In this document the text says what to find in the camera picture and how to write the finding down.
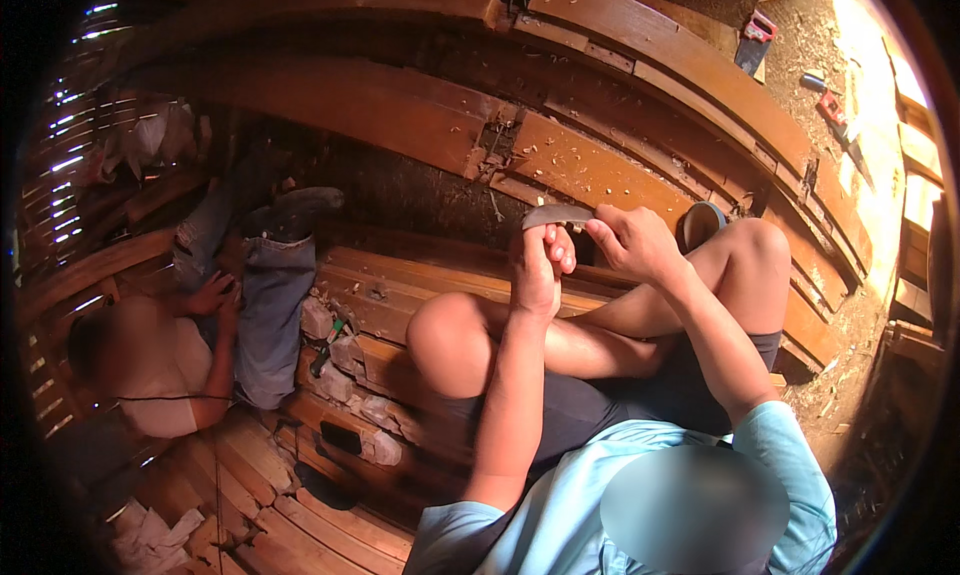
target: cloth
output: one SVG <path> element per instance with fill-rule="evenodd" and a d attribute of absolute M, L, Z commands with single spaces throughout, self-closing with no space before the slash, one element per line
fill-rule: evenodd
<path fill-rule="evenodd" d="M 467 501 L 425 509 L 404 573 L 654 573 L 620 552 L 604 533 L 599 512 L 603 492 L 642 454 L 716 442 L 714 436 L 673 423 L 619 422 L 564 454 L 534 483 L 475 570 L 475 563 L 464 563 L 464 548 L 505 513 Z M 768 569 L 776 575 L 819 573 L 836 542 L 834 497 L 790 407 L 781 401 L 757 406 L 737 427 L 732 445 L 770 469 L 790 500 L 790 520 Z"/>
<path fill-rule="evenodd" d="M 771 369 L 780 346 L 780 331 L 748 334 Z M 483 396 L 445 398 L 443 404 L 467 423 L 471 440 L 483 412 Z M 576 379 L 552 371 L 543 374 L 543 433 L 531 472 L 541 474 L 588 440 L 627 421 L 642 419 L 672 423 L 713 436 L 731 432 L 727 412 L 704 381 L 690 338 L 683 334 L 652 377 Z"/>
<path fill-rule="evenodd" d="M 189 509 L 170 529 L 154 509 L 131 498 L 113 521 L 113 549 L 128 575 L 161 575 L 189 562 L 184 544 L 203 522 L 198 509 Z"/>
<path fill-rule="evenodd" d="M 174 398 L 198 394 L 207 383 L 213 355 L 190 318 L 166 317 L 154 299 L 133 296 L 113 307 L 135 364 L 117 396 Z M 120 408 L 141 432 L 177 438 L 197 431 L 190 400 L 120 400 Z"/>
<path fill-rule="evenodd" d="M 196 292 L 216 273 L 213 258 L 231 221 L 233 197 L 227 181 L 177 226 L 174 269 L 184 292 Z M 294 391 L 301 308 L 316 279 L 316 246 L 312 236 L 290 244 L 252 237 L 244 240 L 244 252 L 245 307 L 237 324 L 233 373 L 254 405 L 275 409 Z M 214 348 L 216 318 L 200 317 L 197 324 Z"/>

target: white t-shirt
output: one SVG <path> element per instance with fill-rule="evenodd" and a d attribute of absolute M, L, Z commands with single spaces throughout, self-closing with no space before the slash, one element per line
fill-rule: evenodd
<path fill-rule="evenodd" d="M 166 317 L 159 302 L 144 296 L 124 298 L 114 310 L 134 360 L 117 396 L 171 398 L 203 391 L 213 353 L 193 319 Z M 189 398 L 120 400 L 120 407 L 148 436 L 178 438 L 197 431 Z"/>

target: foot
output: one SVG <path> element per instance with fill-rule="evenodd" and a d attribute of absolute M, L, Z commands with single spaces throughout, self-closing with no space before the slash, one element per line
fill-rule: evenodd
<path fill-rule="evenodd" d="M 244 237 L 266 237 L 289 244 L 306 239 L 321 214 L 344 205 L 344 193 L 335 187 L 306 187 L 280 196 L 273 206 L 251 212 L 243 221 Z"/>

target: knife blade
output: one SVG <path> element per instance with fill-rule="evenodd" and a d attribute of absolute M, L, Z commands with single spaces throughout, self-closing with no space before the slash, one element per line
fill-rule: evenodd
<path fill-rule="evenodd" d="M 572 206 L 570 204 L 545 204 L 544 206 L 537 206 L 527 213 L 527 216 L 523 218 L 522 229 L 529 230 L 538 225 L 559 223 L 561 221 L 582 226 L 593 218 L 594 212 L 581 208 L 580 206 Z"/>

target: person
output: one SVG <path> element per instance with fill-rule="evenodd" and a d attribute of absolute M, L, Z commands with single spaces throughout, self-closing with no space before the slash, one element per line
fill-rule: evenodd
<path fill-rule="evenodd" d="M 594 214 L 585 229 L 610 267 L 640 281 L 629 293 L 557 318 L 576 255 L 566 230 L 548 224 L 514 240 L 509 305 L 447 293 L 411 319 L 409 352 L 471 425 L 474 464 L 460 501 L 423 511 L 404 572 L 655 572 L 606 534 L 607 484 L 646 453 L 715 446 L 731 432 L 732 449 L 789 498 L 783 536 L 736 572 L 819 572 L 836 540 L 833 494 L 769 377 L 786 314 L 786 237 L 743 219 L 683 256 L 651 210 Z"/>
<path fill-rule="evenodd" d="M 72 371 L 118 399 L 143 434 L 185 436 L 218 423 L 234 396 L 273 409 L 293 392 L 301 308 L 316 274 L 313 224 L 343 194 L 298 189 L 244 214 L 280 181 L 278 165 L 275 151 L 254 146 L 176 227 L 176 293 L 125 297 L 74 321 Z M 214 260 L 232 225 L 244 236 L 242 281 Z"/>

